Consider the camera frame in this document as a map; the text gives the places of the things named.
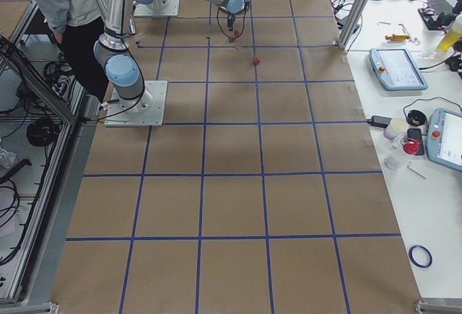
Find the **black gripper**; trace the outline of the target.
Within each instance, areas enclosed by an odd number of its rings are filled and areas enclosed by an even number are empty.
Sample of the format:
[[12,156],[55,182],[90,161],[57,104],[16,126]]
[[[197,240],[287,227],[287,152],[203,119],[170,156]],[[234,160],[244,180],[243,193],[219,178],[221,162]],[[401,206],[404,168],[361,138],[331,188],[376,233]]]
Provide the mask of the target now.
[[235,17],[239,13],[246,13],[250,7],[251,0],[228,0],[227,10],[227,30],[233,32]]

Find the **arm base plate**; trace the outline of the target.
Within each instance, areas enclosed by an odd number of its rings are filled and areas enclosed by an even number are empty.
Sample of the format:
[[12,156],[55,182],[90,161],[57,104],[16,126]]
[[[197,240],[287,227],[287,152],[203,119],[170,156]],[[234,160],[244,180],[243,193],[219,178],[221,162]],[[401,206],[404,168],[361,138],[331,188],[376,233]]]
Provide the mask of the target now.
[[138,18],[177,17],[180,0],[135,0],[134,16]]
[[161,126],[167,96],[167,81],[147,80],[141,100],[121,99],[113,90],[108,114],[104,118],[106,127]]

